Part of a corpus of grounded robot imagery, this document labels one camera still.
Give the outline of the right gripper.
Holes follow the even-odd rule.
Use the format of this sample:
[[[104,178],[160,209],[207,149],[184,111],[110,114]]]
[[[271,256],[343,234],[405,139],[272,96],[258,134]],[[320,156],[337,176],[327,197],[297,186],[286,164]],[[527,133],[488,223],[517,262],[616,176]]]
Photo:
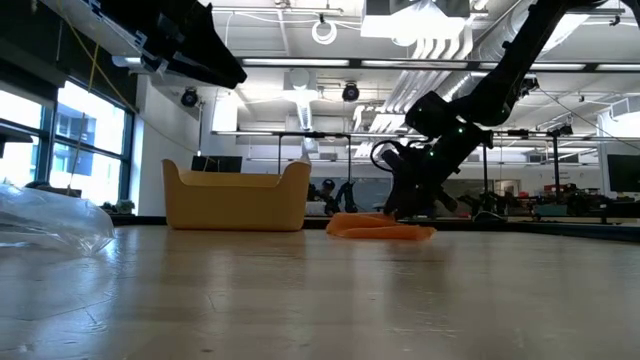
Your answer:
[[[383,152],[383,160],[391,168],[392,190],[386,201],[386,215],[395,220],[412,218],[430,208],[436,201],[455,212],[458,202],[448,195],[443,182],[459,173],[460,144],[454,136],[442,136],[433,146],[416,149],[389,140],[397,150]]]

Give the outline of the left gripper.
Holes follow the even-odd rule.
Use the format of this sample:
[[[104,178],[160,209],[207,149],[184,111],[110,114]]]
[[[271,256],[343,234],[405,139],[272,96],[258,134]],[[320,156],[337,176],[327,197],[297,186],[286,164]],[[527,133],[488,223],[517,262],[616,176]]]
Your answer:
[[[248,75],[199,0],[49,0],[60,13],[82,4],[141,54],[142,65],[235,89]]]

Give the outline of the orange elastic bandage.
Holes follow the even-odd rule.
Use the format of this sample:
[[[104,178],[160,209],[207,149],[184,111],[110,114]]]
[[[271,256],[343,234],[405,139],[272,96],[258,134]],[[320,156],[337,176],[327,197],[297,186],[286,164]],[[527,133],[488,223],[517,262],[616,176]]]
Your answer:
[[[383,213],[338,213],[329,221],[326,233],[348,239],[424,241],[436,229],[400,223]]]

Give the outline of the clear plastic bag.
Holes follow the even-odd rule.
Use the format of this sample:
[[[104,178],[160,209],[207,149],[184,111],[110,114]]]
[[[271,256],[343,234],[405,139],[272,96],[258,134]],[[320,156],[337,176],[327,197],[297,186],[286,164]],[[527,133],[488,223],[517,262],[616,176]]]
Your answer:
[[[0,246],[30,244],[90,257],[114,239],[110,216],[88,200],[0,184]]]

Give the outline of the black background robot arms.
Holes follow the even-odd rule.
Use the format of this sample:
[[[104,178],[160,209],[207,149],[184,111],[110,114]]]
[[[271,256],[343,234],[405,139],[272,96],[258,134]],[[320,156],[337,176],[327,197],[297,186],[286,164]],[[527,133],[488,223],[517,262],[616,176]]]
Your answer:
[[[336,189],[336,183],[333,180],[323,180],[320,188],[309,184],[307,202],[313,206],[308,213],[329,217],[340,212],[357,213],[353,187],[354,184],[347,181],[338,188],[337,195],[333,196],[333,191]]]
[[[499,195],[494,192],[481,193],[477,197],[463,195],[457,200],[469,205],[472,215],[488,211],[500,216],[530,215],[537,218],[592,215],[600,210],[601,205],[599,195],[580,191],[562,192],[559,200],[553,194],[517,197],[512,193]]]

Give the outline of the ceiling light strip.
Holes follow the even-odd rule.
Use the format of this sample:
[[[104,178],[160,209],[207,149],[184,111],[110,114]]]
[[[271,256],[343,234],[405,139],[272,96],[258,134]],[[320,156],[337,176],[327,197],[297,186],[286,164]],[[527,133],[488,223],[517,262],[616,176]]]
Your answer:
[[[399,68],[399,69],[465,69],[466,61],[401,61],[401,60],[362,60],[365,68]]]
[[[244,66],[255,67],[348,67],[346,59],[243,58]]]

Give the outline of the dark wide monitor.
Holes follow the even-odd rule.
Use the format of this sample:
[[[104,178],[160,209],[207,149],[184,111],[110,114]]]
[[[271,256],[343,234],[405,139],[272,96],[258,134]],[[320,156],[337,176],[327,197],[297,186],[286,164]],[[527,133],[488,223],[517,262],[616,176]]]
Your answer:
[[[191,170],[215,173],[240,173],[241,156],[194,156]]]

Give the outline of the black workstation stand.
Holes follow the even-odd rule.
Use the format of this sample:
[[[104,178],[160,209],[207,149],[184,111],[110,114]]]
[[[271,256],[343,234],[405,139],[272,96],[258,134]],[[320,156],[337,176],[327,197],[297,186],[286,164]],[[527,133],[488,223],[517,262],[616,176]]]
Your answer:
[[[352,145],[352,139],[365,139],[365,140],[373,140],[373,139],[384,139],[384,140],[392,140],[392,139],[412,139],[417,142],[429,143],[433,141],[433,139],[418,135],[418,134],[397,134],[397,133],[344,133],[344,132],[319,132],[319,131],[311,131],[311,132],[294,132],[294,131],[211,131],[212,135],[217,136],[276,136],[278,138],[278,154],[277,154],[277,165],[278,165],[278,174],[281,173],[281,163],[282,163],[282,138],[283,137],[302,137],[302,138],[312,138],[312,139],[326,139],[326,138],[344,138],[347,140],[348,145]]]
[[[507,131],[492,132],[487,131],[485,137],[480,142],[482,146],[482,164],[483,164],[483,181],[484,191],[489,191],[489,161],[488,151],[494,147],[498,147],[500,154],[503,154],[503,142],[508,140],[510,145],[515,144],[517,141],[533,141],[540,142],[545,141],[546,153],[540,157],[537,162],[527,161],[525,164],[546,166],[551,165],[553,167],[554,175],[554,187],[556,197],[560,197],[560,179],[559,179],[559,139],[561,137],[572,136],[573,130],[570,125],[562,125],[552,130],[538,131],[527,129],[511,129]]]

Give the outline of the yellow plastic bin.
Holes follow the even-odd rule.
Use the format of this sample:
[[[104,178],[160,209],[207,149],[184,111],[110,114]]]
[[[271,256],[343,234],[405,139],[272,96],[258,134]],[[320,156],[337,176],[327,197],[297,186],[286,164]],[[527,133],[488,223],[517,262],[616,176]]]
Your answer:
[[[167,224],[177,230],[299,231],[311,165],[294,161],[278,174],[180,170],[162,161]]]

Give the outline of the small potted plant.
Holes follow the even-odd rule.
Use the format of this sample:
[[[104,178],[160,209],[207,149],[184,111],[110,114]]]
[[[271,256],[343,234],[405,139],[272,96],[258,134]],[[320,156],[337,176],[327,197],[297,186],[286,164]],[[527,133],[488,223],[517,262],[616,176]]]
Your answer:
[[[100,208],[108,214],[132,215],[135,203],[131,200],[118,200],[115,204],[104,202]]]

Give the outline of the black computer monitor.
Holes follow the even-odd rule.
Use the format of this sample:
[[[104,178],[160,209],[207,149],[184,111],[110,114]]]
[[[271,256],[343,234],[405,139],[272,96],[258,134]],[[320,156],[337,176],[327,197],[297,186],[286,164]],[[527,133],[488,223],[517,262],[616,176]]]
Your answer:
[[[612,191],[640,193],[640,155],[612,154],[607,163]]]

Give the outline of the window with dark frame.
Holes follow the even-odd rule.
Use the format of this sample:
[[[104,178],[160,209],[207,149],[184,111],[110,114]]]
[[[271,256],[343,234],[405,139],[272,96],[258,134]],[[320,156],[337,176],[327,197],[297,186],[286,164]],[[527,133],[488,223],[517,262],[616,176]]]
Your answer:
[[[0,87],[0,129],[31,139],[4,145],[0,183],[70,188],[98,205],[128,195],[132,116],[83,87],[66,82],[51,107]]]

